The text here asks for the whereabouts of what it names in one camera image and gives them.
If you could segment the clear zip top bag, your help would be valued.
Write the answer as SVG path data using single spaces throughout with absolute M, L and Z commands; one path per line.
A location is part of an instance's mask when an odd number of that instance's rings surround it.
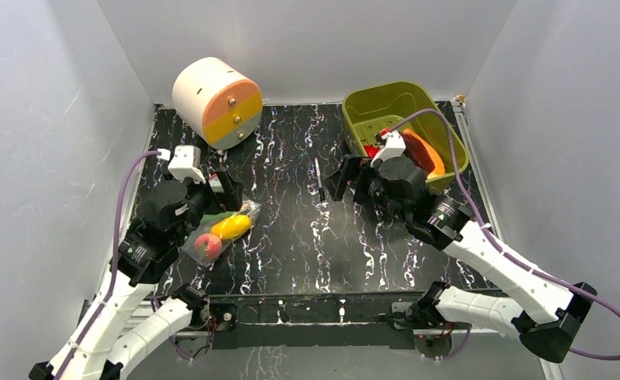
M 261 207 L 260 203 L 244 198 L 238 211 L 205 215 L 199 227 L 179 248 L 179 253 L 192 258 L 200 266 L 213 265 L 231 244 L 253 228 Z

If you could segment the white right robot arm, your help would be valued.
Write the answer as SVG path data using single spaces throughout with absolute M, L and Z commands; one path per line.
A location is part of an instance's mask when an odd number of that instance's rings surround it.
M 474 213 L 449 196 L 431 193 L 425 171 L 406 157 L 372 161 L 348 154 L 323 185 L 339 201 L 349 184 L 356 203 L 387 210 L 417 240 L 468 264 L 505 293 L 488 296 L 435 281 L 416 302 L 404 310 L 394 307 L 383 320 L 398 329 L 467 323 L 516 338 L 548 362 L 565 359 L 591 299 L 535 275 L 534 265 L 516 253 L 494 248 Z

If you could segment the pink peach toy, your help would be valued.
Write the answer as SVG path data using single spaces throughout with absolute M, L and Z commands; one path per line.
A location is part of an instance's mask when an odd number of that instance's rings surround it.
M 199 260 L 214 261 L 219 258 L 223 250 L 223 243 L 215 234 L 201 234 L 194 243 L 196 255 Z

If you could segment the green chili pepper toy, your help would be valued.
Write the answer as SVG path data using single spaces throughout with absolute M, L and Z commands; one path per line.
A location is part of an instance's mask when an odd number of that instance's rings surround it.
M 225 211 L 222 213 L 218 213 L 215 215 L 212 214 L 206 214 L 201 220 L 200 220 L 200 225 L 204 226 L 204 225 L 214 225 L 218 222 L 221 222 L 224 219 L 229 218 L 230 216 L 236 215 L 237 212 L 236 211 Z

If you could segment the yellow mango toy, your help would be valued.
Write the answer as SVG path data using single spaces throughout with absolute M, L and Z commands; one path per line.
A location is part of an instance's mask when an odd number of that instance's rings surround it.
M 247 232 L 252 224 L 248 215 L 233 215 L 213 225 L 210 233 L 219 236 L 223 241 L 234 240 Z

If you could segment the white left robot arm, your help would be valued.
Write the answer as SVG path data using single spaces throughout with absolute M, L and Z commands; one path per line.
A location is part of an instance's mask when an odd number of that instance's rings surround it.
M 138 206 L 127 232 L 115 241 L 109 272 L 72 336 L 50 360 L 37 363 L 31 379 L 124 379 L 160 344 L 184 327 L 210 320 L 209 297 L 189 284 L 130 332 L 124 327 L 179 257 L 205 215 L 238 211 L 243 185 L 219 168 L 222 191 L 192 177 L 165 177 Z

